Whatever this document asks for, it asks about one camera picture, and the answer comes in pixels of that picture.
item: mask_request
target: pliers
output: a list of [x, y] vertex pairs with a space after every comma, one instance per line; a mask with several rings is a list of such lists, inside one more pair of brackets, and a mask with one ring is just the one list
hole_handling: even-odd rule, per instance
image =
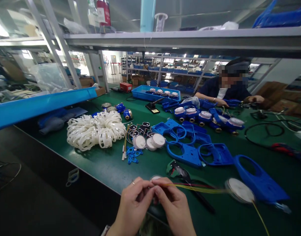
[[[183, 182], [187, 183], [189, 186], [192, 186], [194, 181], [198, 181], [208, 185], [210, 188], [215, 188], [213, 185], [211, 185], [210, 183], [208, 183], [202, 178], [192, 176], [191, 179], [189, 172], [187, 172], [185, 169], [180, 167], [175, 160], [171, 161], [167, 166], [166, 173], [169, 174], [170, 171], [171, 171], [170, 176], [172, 178], [176, 176], [180, 176]], [[210, 213], [215, 214], [215, 209], [211, 206], [211, 204], [204, 198], [204, 196], [201, 193], [193, 191], [193, 194], [198, 198], [198, 200], [204, 205], [204, 207]]]

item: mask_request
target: hand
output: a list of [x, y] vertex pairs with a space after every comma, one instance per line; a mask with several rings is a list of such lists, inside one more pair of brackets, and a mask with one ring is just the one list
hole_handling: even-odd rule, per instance
[[154, 185], [141, 177], [133, 183], [122, 191], [117, 218], [107, 236], [134, 236], [141, 226], [154, 196]]
[[247, 100], [248, 100], [249, 103], [253, 103], [253, 102], [262, 103], [262, 102], [264, 102], [264, 98], [260, 95], [250, 96], [250, 97], [247, 98]]
[[[152, 180], [154, 185], [173, 184], [168, 178]], [[155, 194], [163, 206], [174, 236], [196, 236], [186, 196], [175, 186], [155, 186]]]
[[216, 98], [214, 102], [217, 102], [218, 107], [222, 107], [222, 106], [224, 106], [226, 108], [229, 107], [228, 104], [222, 99]]

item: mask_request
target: dark blue shirt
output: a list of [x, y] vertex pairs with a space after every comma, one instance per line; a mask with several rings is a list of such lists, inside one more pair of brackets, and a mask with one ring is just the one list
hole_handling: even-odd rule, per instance
[[[219, 77], [215, 77], [207, 80], [200, 88], [199, 93], [217, 98], [219, 93], [219, 79]], [[238, 99], [243, 101], [246, 97], [251, 96], [246, 88], [247, 85], [244, 83], [242, 81], [237, 81], [237, 84], [231, 85], [231, 87], [226, 91], [224, 99]]]

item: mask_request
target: blue storage bin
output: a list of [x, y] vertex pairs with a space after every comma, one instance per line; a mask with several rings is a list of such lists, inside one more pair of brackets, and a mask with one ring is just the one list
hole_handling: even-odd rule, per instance
[[199, 55], [199, 58], [209, 58], [209, 55]]
[[183, 85], [179, 85], [179, 86], [177, 86], [177, 90], [179, 90], [180, 92], [184, 92], [185, 87]]
[[[146, 91], [149, 91], [151, 88], [154, 88], [156, 90], [160, 89], [159, 87], [141, 85], [132, 90], [133, 97], [139, 98], [139, 99], [144, 99], [144, 100], [151, 101], [151, 102], [160, 99], [161, 96], [159, 96], [159, 95], [146, 93]], [[180, 102], [181, 101], [180, 91], [169, 89], [169, 88], [165, 88], [164, 91], [169, 91], [170, 93], [176, 92], [176, 93], [178, 93], [178, 98], [177, 99], [176, 98], [173, 98], [173, 99], [165, 98], [165, 99], [161, 100], [159, 103], [172, 102], [172, 101]]]
[[170, 84], [171, 84], [172, 86], [176, 86], [176, 85], [179, 84], [179, 83], [173, 81], [173, 82], [171, 82]]
[[185, 93], [188, 93], [188, 94], [194, 93], [194, 88], [185, 88]]
[[167, 87], [168, 86], [168, 82], [167, 81], [160, 81], [159, 86], [160, 87]]
[[0, 103], [0, 129], [95, 97], [95, 88], [82, 88]]
[[223, 59], [223, 56], [212, 56], [213, 59]]
[[157, 85], [157, 81], [151, 80], [151, 81], [150, 81], [150, 86], [155, 86], [155, 87], [157, 87], [157, 86], [158, 86], [158, 85]]
[[182, 73], [182, 74], [187, 74], [187, 70], [174, 69], [174, 73]]
[[212, 73], [204, 73], [204, 76], [211, 76], [211, 77], [215, 77], [217, 76], [216, 74], [212, 74]]
[[174, 86], [174, 85], [169, 85], [169, 89], [175, 89], [175, 90], [178, 90], [178, 86]]
[[271, 13], [277, 0], [265, 9], [255, 20], [252, 28], [276, 28], [276, 27], [296, 27], [301, 26], [301, 8], [295, 11]]

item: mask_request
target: finger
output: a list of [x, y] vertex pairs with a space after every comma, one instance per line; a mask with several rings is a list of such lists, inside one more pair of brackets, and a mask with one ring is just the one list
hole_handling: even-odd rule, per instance
[[155, 188], [151, 188], [149, 189], [149, 191], [147, 192], [147, 194], [145, 195], [144, 199], [142, 200], [141, 202], [141, 206], [147, 210], [151, 204], [151, 201], [154, 197], [154, 194], [155, 194]]
[[151, 188], [154, 184], [148, 180], [138, 181], [134, 186], [130, 188], [130, 192], [135, 200], [144, 188]]
[[173, 182], [167, 177], [152, 180], [152, 183], [154, 185], [160, 185], [162, 188], [166, 188], [170, 192], [174, 200], [179, 199], [181, 197], [180, 195], [182, 195], [182, 192], [175, 185], [173, 185]]
[[167, 195], [164, 193], [161, 187], [155, 186], [154, 191], [165, 212], [168, 212], [169, 209], [173, 206], [171, 201], [168, 199]]
[[137, 184], [141, 180], [143, 180], [141, 177], [137, 177], [130, 183], [130, 185], [128, 187], [133, 187], [135, 184]]
[[144, 198], [144, 191], [142, 190], [142, 191], [140, 192], [140, 194], [137, 196], [136, 201], [137, 201], [137, 202], [141, 202], [141, 201], [143, 200], [143, 198]]

